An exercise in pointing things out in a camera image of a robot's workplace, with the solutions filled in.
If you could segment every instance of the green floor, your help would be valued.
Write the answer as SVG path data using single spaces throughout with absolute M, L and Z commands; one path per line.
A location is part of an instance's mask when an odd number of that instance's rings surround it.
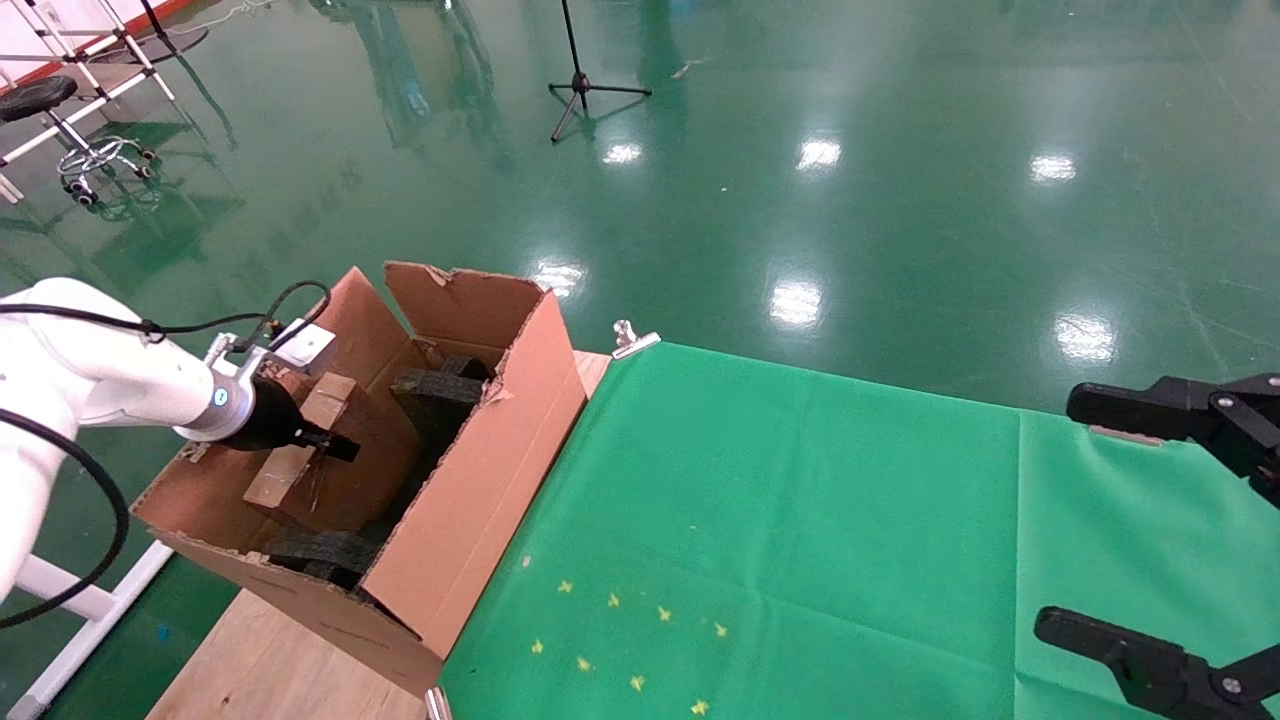
M 593 79 L 654 95 L 593 94 L 553 147 L 554 0 L 442 3 L 284 0 L 214 27 L 198 83 L 161 67 L 197 128 L 154 87 L 113 111 L 145 115 L 160 190 L 106 188 L 91 215 L 51 147 L 6 168 L 29 197 L 0 208 L 0 292 L 73 274 L 182 323 L 422 260 L 556 286 L 586 350 L 630 318 L 1052 411 L 1084 379 L 1280 366 L 1280 4 L 577 0 Z M 84 438 L 132 493 L 178 446 Z M 37 550 L 84 571 L 109 515 L 65 475 Z M 52 715 L 142 716 L 232 594 L 175 562 Z M 0 635 L 0 706 L 73 630 Z

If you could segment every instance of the green cloth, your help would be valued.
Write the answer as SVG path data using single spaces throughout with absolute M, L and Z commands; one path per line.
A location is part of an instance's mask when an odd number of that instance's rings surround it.
M 1151 717 L 1036 612 L 1228 662 L 1280 642 L 1277 548 L 1193 445 L 662 343 L 611 366 L 442 684 L 458 720 Z

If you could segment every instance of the stool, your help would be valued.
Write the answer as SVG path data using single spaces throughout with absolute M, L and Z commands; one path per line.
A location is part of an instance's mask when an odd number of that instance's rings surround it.
M 125 147 L 137 152 L 142 160 L 154 160 L 155 151 L 138 145 L 136 140 L 108 136 L 95 142 L 84 140 L 70 123 L 58 117 L 54 108 L 72 95 L 76 95 L 76 81 L 65 76 L 51 76 L 33 82 L 24 82 L 0 95 L 0 122 L 14 122 L 45 113 L 54 127 L 74 147 L 58 161 L 58 181 L 63 190 L 72 193 L 77 202 L 86 208 L 97 202 L 97 193 L 88 183 L 88 173 L 119 163 L 142 179 L 152 177 L 148 165 L 140 165 L 120 154 Z

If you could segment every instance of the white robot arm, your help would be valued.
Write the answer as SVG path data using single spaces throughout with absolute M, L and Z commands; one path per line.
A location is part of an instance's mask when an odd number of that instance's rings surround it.
M 346 460 L 358 450 L 307 423 L 283 387 L 256 373 L 262 360 L 282 360 L 283 350 L 276 355 L 252 346 L 248 360 L 237 368 L 223 357 L 234 336 L 219 336 L 201 361 L 169 340 L 156 342 L 136 329 L 22 311 L 23 305 L 84 310 L 125 322 L 141 318 L 68 278 L 41 281 L 0 299 L 0 409 L 68 439 L 82 425 L 168 425 L 188 439 L 238 450 L 317 445 Z M 49 442 L 0 423 L 0 601 L 36 541 L 63 459 Z

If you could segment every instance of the black cable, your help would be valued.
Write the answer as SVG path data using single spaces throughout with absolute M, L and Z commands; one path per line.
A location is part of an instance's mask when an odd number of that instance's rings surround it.
M 200 323 L 196 325 L 161 325 L 154 320 L 124 320 L 120 318 L 113 318 L 110 315 L 102 315 L 101 313 L 91 313 L 88 310 L 78 310 L 76 307 L 60 307 L 58 305 L 36 305 L 31 302 L 12 302 L 0 304 L 0 313 L 24 313 L 28 315 L 58 315 L 59 318 L 70 318 L 73 320 L 84 320 L 86 323 L 97 323 L 100 325 L 108 325 L 113 328 L 120 328 L 123 331 L 136 331 L 140 332 L 152 342 L 160 342 L 166 336 L 170 334 L 183 334 L 195 333 L 201 331 L 207 331 L 210 328 L 216 328 L 218 325 L 225 325 L 228 323 L 238 323 L 241 320 L 256 320 L 262 318 L 261 313 L 239 313 L 237 315 L 227 315 L 225 318 L 218 318 L 216 320 L 209 320 L 207 323 Z
M 115 514 L 115 533 L 111 536 L 111 544 L 108 546 L 102 559 L 99 560 L 97 565 L 92 570 L 90 570 L 88 575 L 84 575 L 72 587 L 41 602 L 40 605 L 36 605 L 31 610 L 15 612 L 8 618 L 0 618 L 0 630 L 3 630 L 49 612 L 50 610 L 79 594 L 84 588 L 96 583 L 97 579 L 102 577 L 102 573 L 111 566 L 111 562 L 115 562 L 115 559 L 120 556 L 120 551 L 124 548 L 124 538 L 129 534 L 129 507 L 124 502 L 124 495 L 120 493 L 119 486 L 115 484 L 115 480 L 111 479 L 111 475 L 106 471 L 106 469 L 102 468 L 97 460 L 93 460 L 93 456 L 74 441 L 67 439 L 58 432 L 32 420 L 31 418 L 24 418 L 3 407 L 0 407 L 0 423 L 8 423 L 18 429 L 26 430 L 74 457 L 76 461 L 84 468 L 90 477 L 93 478 L 93 482 L 102 488 L 102 493 L 106 495 L 106 500 L 111 503 L 111 511 Z
M 234 347 L 232 347 L 230 351 L 244 352 L 253 343 L 257 342 L 257 338 L 266 336 L 266 328 L 269 324 L 275 323 L 275 313 L 279 311 L 280 305 L 284 305 L 284 301 L 288 300 L 291 295 L 293 295 L 296 291 L 303 287 L 320 288 L 320 292 L 324 293 L 324 297 L 320 300 L 320 304 L 316 305 L 315 310 L 312 313 L 307 313 L 307 315 L 302 319 L 302 322 L 298 323 L 298 327 L 285 332 L 284 334 L 276 336 L 274 340 L 271 340 L 270 343 L 268 343 L 266 348 L 273 351 L 279 350 L 280 346 L 293 340 L 307 325 L 315 323 L 316 318 L 319 318 L 320 314 L 324 313 L 326 307 L 329 307 L 329 301 L 332 300 L 332 296 L 329 293 L 329 287 L 316 281 L 298 281 L 291 284 L 289 287 L 284 288 L 284 292 L 282 292 L 275 299 L 275 302 L 271 302 L 271 306 L 266 309 L 266 313 L 262 314 L 262 318 L 259 320 L 257 327 L 253 328 L 253 332 L 244 336 L 239 342 L 236 343 Z

